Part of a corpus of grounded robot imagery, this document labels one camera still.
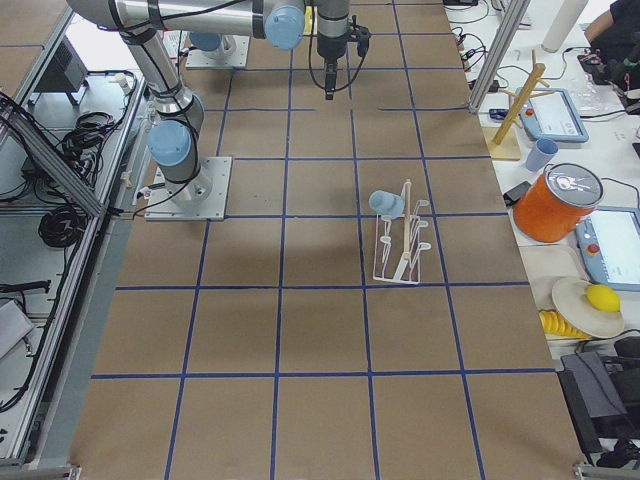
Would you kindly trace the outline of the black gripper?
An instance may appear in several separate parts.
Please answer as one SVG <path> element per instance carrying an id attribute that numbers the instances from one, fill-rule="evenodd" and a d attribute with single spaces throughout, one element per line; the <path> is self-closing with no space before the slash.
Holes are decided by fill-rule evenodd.
<path id="1" fill-rule="evenodd" d="M 332 100 L 336 91 L 338 60 L 345 55 L 348 35 L 328 37 L 318 35 L 317 52 L 324 59 L 324 87 L 325 99 Z"/>

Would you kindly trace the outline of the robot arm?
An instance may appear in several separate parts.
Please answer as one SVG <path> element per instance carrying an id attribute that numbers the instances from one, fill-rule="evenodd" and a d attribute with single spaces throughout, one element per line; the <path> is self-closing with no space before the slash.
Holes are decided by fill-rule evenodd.
<path id="1" fill-rule="evenodd" d="M 289 51 L 303 38 L 307 8 L 315 7 L 317 52 L 325 69 L 322 89 L 332 99 L 338 62 L 356 28 L 347 1 L 72 1 L 69 6 L 94 25 L 117 32 L 127 45 L 161 118 L 148 136 L 148 148 L 170 198 L 186 205 L 202 202 L 212 187 L 197 149 L 204 107 L 183 83 L 162 32 L 240 35 Z"/>
<path id="2" fill-rule="evenodd" d="M 190 32 L 191 45 L 211 58 L 231 55 L 236 50 L 233 35 Z"/>

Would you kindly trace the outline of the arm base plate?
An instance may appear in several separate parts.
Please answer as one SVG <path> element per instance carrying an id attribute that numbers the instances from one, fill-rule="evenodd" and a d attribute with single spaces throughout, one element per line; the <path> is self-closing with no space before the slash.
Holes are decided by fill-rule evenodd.
<path id="1" fill-rule="evenodd" d="M 192 70 L 228 70 L 246 67 L 250 38 L 191 32 L 186 68 Z"/>
<path id="2" fill-rule="evenodd" d="M 159 167 L 154 180 L 164 186 L 151 191 L 151 206 L 143 211 L 149 221 L 222 221 L 231 177 L 231 157 L 201 157 L 199 174 L 182 189 L 166 183 Z"/>

